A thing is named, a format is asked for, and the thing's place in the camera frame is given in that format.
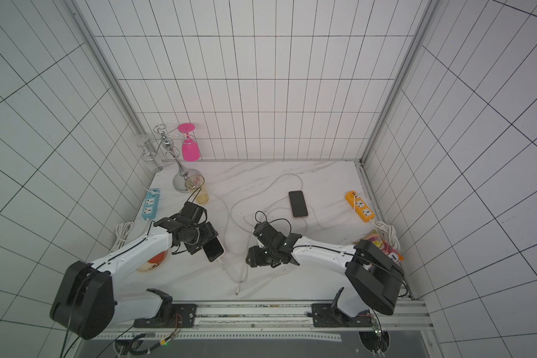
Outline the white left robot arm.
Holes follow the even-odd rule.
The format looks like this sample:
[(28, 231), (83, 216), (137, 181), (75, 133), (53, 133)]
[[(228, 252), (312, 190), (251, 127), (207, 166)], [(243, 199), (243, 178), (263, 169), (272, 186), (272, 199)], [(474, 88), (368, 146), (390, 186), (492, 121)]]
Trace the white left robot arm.
[(135, 240), (90, 263), (76, 261), (65, 271), (49, 316), (84, 340), (107, 327), (140, 321), (152, 327), (174, 322), (173, 299), (159, 289), (119, 295), (116, 289), (134, 271), (172, 247), (184, 244), (190, 254), (217, 246), (218, 232), (207, 209), (187, 201), (170, 216), (151, 221)]

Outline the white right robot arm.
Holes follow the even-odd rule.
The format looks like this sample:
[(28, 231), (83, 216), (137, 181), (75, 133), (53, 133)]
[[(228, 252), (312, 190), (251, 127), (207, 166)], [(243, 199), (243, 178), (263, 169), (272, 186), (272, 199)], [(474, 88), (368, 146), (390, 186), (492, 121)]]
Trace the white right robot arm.
[(364, 310), (394, 314), (404, 286), (404, 271), (374, 243), (360, 240), (352, 246), (340, 246), (301, 234), (286, 236), (269, 222), (256, 224), (253, 236), (261, 245), (249, 248), (246, 263), (250, 267), (292, 264), (326, 269), (344, 277), (337, 310), (345, 316), (352, 318)]

